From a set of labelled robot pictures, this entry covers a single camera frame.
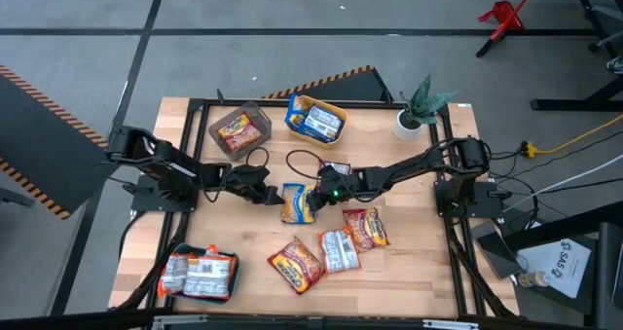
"white cable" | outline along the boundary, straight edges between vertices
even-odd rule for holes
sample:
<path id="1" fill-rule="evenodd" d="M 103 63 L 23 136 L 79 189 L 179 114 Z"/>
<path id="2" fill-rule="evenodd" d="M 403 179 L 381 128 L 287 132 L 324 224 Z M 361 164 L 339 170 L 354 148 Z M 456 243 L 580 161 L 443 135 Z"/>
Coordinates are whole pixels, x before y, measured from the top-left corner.
<path id="1" fill-rule="evenodd" d="M 524 202 L 524 201 L 526 201 L 526 200 L 532 199 L 533 197 L 535 197 L 535 196 L 537 196 L 537 195 L 541 194 L 542 192 L 546 192 L 546 191 L 548 191 L 548 190 L 552 190 L 552 189 L 554 189 L 554 188 L 556 188 L 556 187 L 559 187 L 559 186 L 561 186 L 561 185 L 567 184 L 567 183 L 569 183 L 570 181 L 573 181 L 573 180 L 575 180 L 575 179 L 579 179 L 579 178 L 581 178 L 581 177 L 583 177 L 583 176 L 585 176 L 585 175 L 588 175 L 588 174 L 594 173 L 594 172 L 596 172 L 596 171 L 598 171 L 598 170 L 600 170 L 600 169 L 602 169 L 602 168 L 604 168 L 604 167 L 607 167 L 607 166 L 609 166 L 609 165 L 614 164 L 615 162 L 617 162 L 617 161 L 619 161 L 619 160 L 621 160 L 621 159 L 623 159 L 623 155 L 620 155 L 619 157 L 614 158 L 614 159 L 612 159 L 612 160 L 610 160 L 610 161 L 606 162 L 606 163 L 605 163 L 605 164 L 603 164 L 603 165 L 600 165 L 600 166 L 595 167 L 595 168 L 593 168 L 593 169 L 587 170 L 587 171 L 585 171 L 584 173 L 577 174 L 576 176 L 573 176 L 573 177 L 571 177 L 571 178 L 569 178 L 569 179 L 565 179 L 565 180 L 563 180 L 562 182 L 558 182 L 558 183 L 556 183 L 556 184 L 554 184 L 554 185 L 550 185 L 550 186 L 548 186 L 548 187 L 547 187 L 547 188 L 545 188 L 545 189 L 541 189 L 541 190 L 537 191 L 536 193 L 534 193 L 534 194 L 532 194 L 532 195 L 530 195 L 530 196 L 528 196 L 528 197 L 525 197 L 525 198 L 523 198 L 523 199 L 521 199 L 521 200 L 519 200 L 519 201 L 515 202 L 515 204 L 513 204 L 513 205 L 511 205 L 510 207 L 508 207 L 508 208 L 506 208 L 506 209 L 502 210 L 502 213 L 504 213 L 504 212 L 506 212 L 506 211 L 508 211 L 508 210 L 510 210 L 510 209 L 513 209 L 513 208 L 517 207 L 520 203 L 522 203 L 522 202 Z"/>

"plastic container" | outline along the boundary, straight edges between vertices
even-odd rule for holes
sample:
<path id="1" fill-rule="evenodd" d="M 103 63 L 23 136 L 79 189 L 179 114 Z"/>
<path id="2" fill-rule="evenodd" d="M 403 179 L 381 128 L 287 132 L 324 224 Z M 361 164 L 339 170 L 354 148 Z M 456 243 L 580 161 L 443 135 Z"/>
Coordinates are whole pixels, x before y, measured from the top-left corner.
<path id="1" fill-rule="evenodd" d="M 348 112 L 345 109 L 341 109 L 339 107 L 333 106 L 329 103 L 320 101 L 320 100 L 316 100 L 313 97 L 309 97 L 306 95 L 300 95 L 299 97 L 301 97 L 303 99 L 303 101 L 309 106 L 312 107 L 313 105 L 317 105 L 320 108 L 323 108 L 327 111 L 330 111 L 331 113 L 333 113 L 334 115 L 336 115 L 340 120 L 342 120 L 342 128 L 340 129 L 340 132 L 338 133 L 338 137 L 335 139 L 335 141 L 329 142 L 329 143 L 325 143 L 322 142 L 320 140 L 314 139 L 310 136 L 301 134 L 299 132 L 296 132 L 290 128 L 288 128 L 290 130 L 290 133 L 298 138 L 301 138 L 305 141 L 308 141 L 312 144 L 318 145 L 321 148 L 325 148 L 325 149 L 331 149 L 333 147 L 335 147 L 338 144 L 338 141 L 340 141 L 340 139 L 342 138 L 342 135 L 344 134 L 344 130 L 347 127 L 347 123 L 348 123 Z"/>
<path id="2" fill-rule="evenodd" d="M 228 125 L 243 113 L 246 113 L 253 125 L 258 130 L 260 130 L 260 132 L 262 132 L 262 136 L 251 144 L 243 147 L 242 149 L 231 152 L 230 149 L 227 147 L 227 143 L 225 142 L 225 140 L 219 136 L 218 129 Z M 229 115 L 215 122 L 207 129 L 207 132 L 210 134 L 210 136 L 212 136 L 212 139 L 216 141 L 218 147 L 220 147 L 225 155 L 227 155 L 227 158 L 233 162 L 245 157 L 253 149 L 267 142 L 271 138 L 272 127 L 273 123 L 268 118 L 268 116 L 266 116 L 264 111 L 262 111 L 262 109 L 255 102 L 249 101 L 244 103 L 244 105 L 240 106 Z"/>
<path id="3" fill-rule="evenodd" d="M 173 250 L 173 253 L 182 253 L 182 254 L 186 254 L 186 253 L 195 253 L 197 255 L 202 256 L 203 254 L 205 254 L 205 248 L 197 248 L 197 247 L 193 247 L 189 244 L 186 243 L 180 243 L 177 247 L 175 247 L 175 250 Z M 225 255 L 225 256 L 229 256 L 229 257 L 236 257 L 236 259 L 238 259 L 238 262 L 236 263 L 236 267 L 234 268 L 234 275 L 232 275 L 232 278 L 230 279 L 230 284 L 227 286 L 227 289 L 230 293 L 230 299 L 232 299 L 232 297 L 234 297 L 234 290 L 236 289 L 236 286 L 238 284 L 238 271 L 240 269 L 240 259 L 238 258 L 237 254 L 235 253 L 225 253 L 225 252 L 218 252 L 219 254 Z M 204 303 L 209 303 L 209 304 L 217 304 L 217 305 L 222 305 L 224 303 L 226 303 L 229 300 L 221 300 L 221 299 L 208 299 L 208 298 L 199 298 L 199 297 L 193 297 L 193 296 L 186 296 L 183 293 L 179 292 L 179 293 L 174 293 L 174 294 L 170 294 L 169 296 L 171 297 L 179 297 L 179 298 L 184 298 L 184 299 L 188 299 L 188 300 L 194 300 L 194 301 L 199 301 L 199 302 L 204 302 Z"/>

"gray floor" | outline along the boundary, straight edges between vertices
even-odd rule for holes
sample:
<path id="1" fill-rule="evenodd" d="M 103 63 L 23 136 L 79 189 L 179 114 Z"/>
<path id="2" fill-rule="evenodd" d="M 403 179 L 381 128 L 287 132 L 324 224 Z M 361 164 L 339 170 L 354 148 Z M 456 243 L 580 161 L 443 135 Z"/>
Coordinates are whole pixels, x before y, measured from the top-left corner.
<path id="1" fill-rule="evenodd" d="M 484 28 L 476 18 L 495 0 L 163 0 L 156 27 Z M 612 0 L 592 0 L 612 6 Z M 151 0 L 0 0 L 0 27 L 142 27 Z M 528 28 L 588 28 L 578 0 L 531 0 Z M 613 118 L 608 113 L 535 113 L 534 97 L 580 98 L 613 76 L 605 52 L 589 53 L 593 38 L 509 37 L 484 59 L 478 37 L 153 37 L 128 110 L 127 125 L 151 128 L 163 96 L 261 95 L 361 65 L 375 65 L 393 94 L 412 92 L 431 74 L 433 90 L 459 91 L 474 105 L 481 137 L 494 151 L 524 139 L 551 147 Z M 106 133 L 124 88 L 137 37 L 0 36 L 0 63 Z M 600 136 L 623 129 L 605 130 Z M 535 188 L 565 179 L 623 152 L 609 141 L 530 172 Z M 547 159 L 518 161 L 518 169 Z M 503 171 L 508 163 L 495 163 Z M 623 165 L 584 183 L 618 177 Z M 127 170 L 117 176 L 132 179 Z M 6 176 L 0 185 L 18 190 Z M 525 192 L 511 183 L 508 189 Z M 620 200 L 611 184 L 544 197 L 566 214 Z M 105 310 L 116 271 L 117 246 L 128 222 L 130 195 L 107 184 L 81 264 L 69 312 Z M 529 209 L 527 204 L 522 208 Z M 543 210 L 546 219 L 558 213 Z M 80 212 L 58 221 L 42 207 L 0 205 L 0 318 L 45 314 Z M 529 318 L 577 323 L 581 315 L 518 290 Z"/>

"green plant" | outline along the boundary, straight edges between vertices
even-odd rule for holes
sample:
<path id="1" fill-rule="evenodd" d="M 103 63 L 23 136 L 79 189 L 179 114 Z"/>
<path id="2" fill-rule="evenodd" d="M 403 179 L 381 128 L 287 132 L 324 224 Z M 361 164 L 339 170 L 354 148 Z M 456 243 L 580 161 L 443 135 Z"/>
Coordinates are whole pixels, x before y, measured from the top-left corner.
<path id="1" fill-rule="evenodd" d="M 410 100 L 400 92 L 405 101 L 405 114 L 410 122 L 420 124 L 434 124 L 437 122 L 435 111 L 442 108 L 457 92 L 439 92 L 429 96 L 430 75 L 426 76 Z"/>

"wooden table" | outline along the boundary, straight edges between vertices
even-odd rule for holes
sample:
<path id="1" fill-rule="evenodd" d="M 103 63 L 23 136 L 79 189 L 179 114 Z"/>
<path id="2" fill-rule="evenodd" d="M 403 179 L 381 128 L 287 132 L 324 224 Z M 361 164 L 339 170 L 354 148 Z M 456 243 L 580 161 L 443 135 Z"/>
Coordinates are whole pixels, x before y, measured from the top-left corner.
<path id="1" fill-rule="evenodd" d="M 188 101 L 188 98 L 179 97 L 163 99 L 154 129 L 158 138 L 179 144 Z M 210 107 L 208 124 L 233 109 Z M 367 166 L 390 165 L 430 146 L 427 127 L 422 129 L 421 136 L 414 142 L 401 141 L 393 135 L 396 110 L 349 109 L 346 133 L 341 143 L 332 150 L 317 148 L 291 136 L 282 121 L 285 108 L 265 107 L 263 110 L 273 120 L 272 139 L 264 145 L 271 153 L 268 163 L 271 174 L 267 182 L 279 188 L 284 182 L 312 183 L 285 164 L 285 155 L 293 149 L 314 151 L 328 161 Z M 452 104 L 450 110 L 455 137 L 478 136 L 471 106 Z M 439 133 L 443 137 L 441 126 Z M 194 129 L 191 139 L 195 138 Z M 194 140 L 191 140 L 189 154 L 192 154 L 194 146 Z M 263 156 L 257 152 L 250 162 L 258 165 L 264 160 Z M 316 161 L 304 154 L 294 155 L 291 160 L 293 165 L 306 173 L 317 170 Z M 201 161 L 227 161 L 207 133 Z M 429 173 L 395 185 L 390 192 L 368 204 L 351 201 L 326 206 L 316 213 L 316 223 L 305 226 L 282 223 L 279 220 L 280 205 L 253 205 L 227 193 L 221 194 L 216 203 L 209 203 L 200 195 L 198 208 L 191 216 L 187 242 L 193 246 L 214 243 L 222 251 L 236 252 L 240 257 L 238 288 L 225 305 L 176 300 L 175 309 L 183 312 L 457 316 L 443 222 L 436 215 L 432 190 L 434 180 L 435 174 Z M 294 236 L 299 237 L 316 256 L 320 256 L 316 234 L 345 225 L 342 207 L 366 206 L 379 209 L 391 246 L 361 254 L 361 270 L 329 275 L 303 296 L 297 296 L 267 263 L 267 258 Z M 163 217 L 161 212 L 149 212 L 128 233 L 110 297 L 111 307 L 121 304 L 129 296 L 154 263 Z M 504 305 L 518 313 L 511 281 L 508 278 L 497 279 L 478 247 L 475 247 L 483 277 Z M 475 313 L 469 277 L 464 271 L 463 283 L 468 309 Z"/>

